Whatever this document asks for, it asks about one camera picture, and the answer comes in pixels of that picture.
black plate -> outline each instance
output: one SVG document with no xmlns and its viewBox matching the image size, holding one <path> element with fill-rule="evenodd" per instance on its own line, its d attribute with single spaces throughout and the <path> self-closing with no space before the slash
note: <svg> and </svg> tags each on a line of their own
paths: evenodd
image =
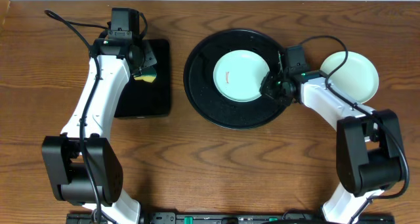
<svg viewBox="0 0 420 224">
<path fill-rule="evenodd" d="M 249 129 L 264 125 L 285 107 L 264 96 L 251 102 L 235 102 L 222 96 L 213 81 L 213 70 L 220 57 L 235 50 L 257 53 L 270 71 L 278 72 L 281 45 L 254 30 L 225 30 L 206 37 L 191 52 L 184 70 L 185 92 L 192 106 L 205 119 L 231 129 Z"/>
</svg>

wooden tabletop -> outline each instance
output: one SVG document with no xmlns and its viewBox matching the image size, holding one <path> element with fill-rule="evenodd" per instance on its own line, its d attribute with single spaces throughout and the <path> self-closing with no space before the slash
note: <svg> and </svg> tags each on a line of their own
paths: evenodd
<svg viewBox="0 0 420 224">
<path fill-rule="evenodd" d="M 335 131 L 311 109 L 295 104 L 267 125 L 238 131 L 206 121 L 189 103 L 182 75 L 194 46 L 219 30 L 251 28 L 283 46 L 313 35 L 336 35 L 374 63 L 380 84 L 367 105 L 397 113 L 411 185 L 403 197 L 377 200 L 368 212 L 391 213 L 398 224 L 418 223 L 419 3 L 302 1 L 13 1 L 0 36 L 0 223 L 64 223 L 67 213 L 83 210 L 54 199 L 41 143 L 46 135 L 58 135 L 74 111 L 88 55 L 74 33 L 43 10 L 104 25 L 112 7 L 144 12 L 147 38 L 171 44 L 170 115 L 115 119 L 112 126 L 124 189 L 146 209 L 315 210 L 335 190 Z M 91 43 L 100 32 L 78 29 Z M 305 49 L 313 69 L 341 50 L 330 40 L 310 42 Z"/>
</svg>

small white plate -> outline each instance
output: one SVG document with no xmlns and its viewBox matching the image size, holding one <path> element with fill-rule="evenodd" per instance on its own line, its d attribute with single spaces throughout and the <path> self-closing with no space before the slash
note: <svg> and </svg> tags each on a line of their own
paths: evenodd
<svg viewBox="0 0 420 224">
<path fill-rule="evenodd" d="M 226 98 L 249 102 L 261 96 L 261 82 L 268 71 L 267 62 L 257 53 L 236 50 L 217 61 L 213 80 L 217 90 Z"/>
<path fill-rule="evenodd" d="M 324 60 L 321 71 L 329 74 L 342 63 L 345 52 L 334 53 Z M 332 82 L 359 103 L 371 99 L 378 90 L 379 76 L 375 66 L 359 53 L 348 52 L 344 66 L 331 76 Z"/>
</svg>

large black round plate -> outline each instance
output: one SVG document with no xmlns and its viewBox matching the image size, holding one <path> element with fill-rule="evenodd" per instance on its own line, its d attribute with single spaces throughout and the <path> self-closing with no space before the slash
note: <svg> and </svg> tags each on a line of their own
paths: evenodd
<svg viewBox="0 0 420 224">
<path fill-rule="evenodd" d="M 185 92 L 192 106 L 205 119 L 232 129 L 264 125 L 282 113 L 284 106 L 264 96 L 251 102 L 235 102 L 222 96 L 213 81 L 220 57 L 235 50 L 257 53 L 270 71 L 278 71 L 278 53 L 284 49 L 273 39 L 253 30 L 226 30 L 201 41 L 191 52 L 184 70 Z"/>
</svg>

green object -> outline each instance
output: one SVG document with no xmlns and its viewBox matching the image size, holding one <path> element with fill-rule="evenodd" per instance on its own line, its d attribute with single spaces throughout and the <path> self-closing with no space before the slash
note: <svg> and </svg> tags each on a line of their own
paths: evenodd
<svg viewBox="0 0 420 224">
<path fill-rule="evenodd" d="M 184 218 L 184 224 L 192 224 L 192 217 L 185 217 Z"/>
</svg>

